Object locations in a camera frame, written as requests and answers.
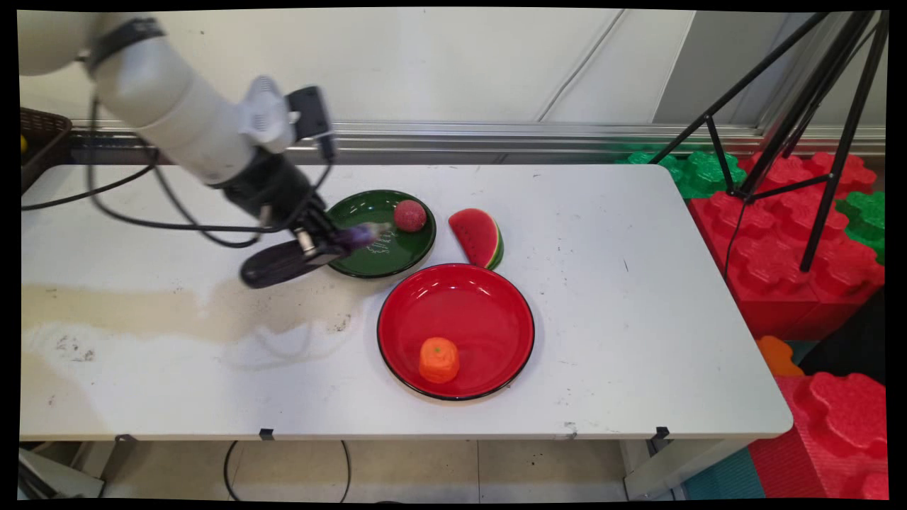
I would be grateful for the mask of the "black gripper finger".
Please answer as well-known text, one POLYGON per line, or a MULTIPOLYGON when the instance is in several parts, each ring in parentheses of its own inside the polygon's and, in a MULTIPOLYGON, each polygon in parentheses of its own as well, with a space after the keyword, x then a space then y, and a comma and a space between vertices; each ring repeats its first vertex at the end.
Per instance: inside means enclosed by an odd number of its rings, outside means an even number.
POLYGON ((322 207, 305 207, 297 216, 297 242, 301 247, 347 247, 343 230, 337 229, 322 207))
POLYGON ((349 255, 346 245, 331 239, 299 239, 298 244, 303 252, 304 264, 308 266, 324 266, 349 255))

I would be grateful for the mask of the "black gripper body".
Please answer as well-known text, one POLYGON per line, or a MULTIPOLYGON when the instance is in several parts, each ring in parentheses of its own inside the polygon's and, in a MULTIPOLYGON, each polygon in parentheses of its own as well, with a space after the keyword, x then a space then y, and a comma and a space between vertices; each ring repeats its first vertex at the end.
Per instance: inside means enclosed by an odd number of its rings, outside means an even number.
POLYGON ((326 168, 317 183, 311 184, 304 172, 282 154, 266 154, 259 149, 243 170, 215 184, 227 200, 259 220, 252 228, 221 227, 215 232, 272 233, 279 230, 297 232, 297 216, 305 207, 322 207, 326 203, 318 194, 334 163, 334 152, 324 158, 326 168))

